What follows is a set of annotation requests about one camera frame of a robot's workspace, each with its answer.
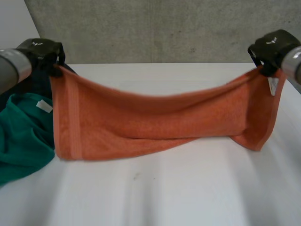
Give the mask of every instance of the gray wall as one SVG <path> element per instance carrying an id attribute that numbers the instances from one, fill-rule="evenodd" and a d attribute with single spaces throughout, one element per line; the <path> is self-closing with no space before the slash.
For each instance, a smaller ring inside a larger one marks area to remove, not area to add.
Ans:
<path id="1" fill-rule="evenodd" d="M 301 0 L 25 0 L 67 63 L 251 62 L 247 47 L 286 29 L 301 39 Z"/>

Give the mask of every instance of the white tag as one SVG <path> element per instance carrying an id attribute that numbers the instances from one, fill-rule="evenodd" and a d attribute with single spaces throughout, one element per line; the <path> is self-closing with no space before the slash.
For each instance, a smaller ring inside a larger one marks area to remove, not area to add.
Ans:
<path id="1" fill-rule="evenodd" d="M 274 96 L 276 93 L 279 78 L 268 77 L 268 81 L 269 81 L 269 89 L 271 91 L 271 95 Z"/>
<path id="2" fill-rule="evenodd" d="M 47 113 L 50 113 L 52 111 L 52 106 L 47 104 L 44 100 L 40 100 L 36 106 Z"/>

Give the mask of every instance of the green cloth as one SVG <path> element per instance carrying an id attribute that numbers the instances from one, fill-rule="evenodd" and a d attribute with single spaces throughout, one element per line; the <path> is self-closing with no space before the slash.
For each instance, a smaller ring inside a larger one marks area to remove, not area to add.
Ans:
<path id="1" fill-rule="evenodd" d="M 13 94 L 0 112 L 0 185 L 28 176 L 54 157 L 53 114 L 38 108 L 37 94 Z"/>

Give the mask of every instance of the robotic arm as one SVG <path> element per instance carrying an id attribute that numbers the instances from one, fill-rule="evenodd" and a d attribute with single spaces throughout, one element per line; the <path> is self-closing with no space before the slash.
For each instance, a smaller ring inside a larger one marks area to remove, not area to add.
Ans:
<path id="1" fill-rule="evenodd" d="M 262 65 L 261 73 L 273 76 L 278 68 L 301 84 L 301 43 L 289 32 L 278 30 L 266 34 L 248 49 L 256 66 Z"/>
<path id="2" fill-rule="evenodd" d="M 281 68 L 301 84 L 301 43 L 289 32 L 278 30 L 266 34 L 248 48 L 261 73 L 272 77 Z M 0 94 L 26 79 L 33 70 L 45 70 L 55 77 L 61 71 L 54 64 L 63 65 L 65 53 L 60 42 L 48 39 L 28 39 L 16 49 L 0 50 Z"/>
<path id="3" fill-rule="evenodd" d="M 35 69 L 61 76 L 54 64 L 64 62 L 62 44 L 48 39 L 27 39 L 16 49 L 0 49 L 0 94 L 29 77 Z"/>

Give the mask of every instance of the white table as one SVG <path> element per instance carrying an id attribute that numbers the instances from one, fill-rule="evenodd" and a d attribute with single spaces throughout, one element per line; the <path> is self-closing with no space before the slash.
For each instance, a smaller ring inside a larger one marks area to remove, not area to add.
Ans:
<path id="1" fill-rule="evenodd" d="M 107 86 L 151 95 L 226 83 L 253 64 L 71 65 Z M 1 226 L 299 226 L 301 96 L 286 82 L 261 152 L 228 137 L 115 161 L 65 162 L 0 189 Z"/>

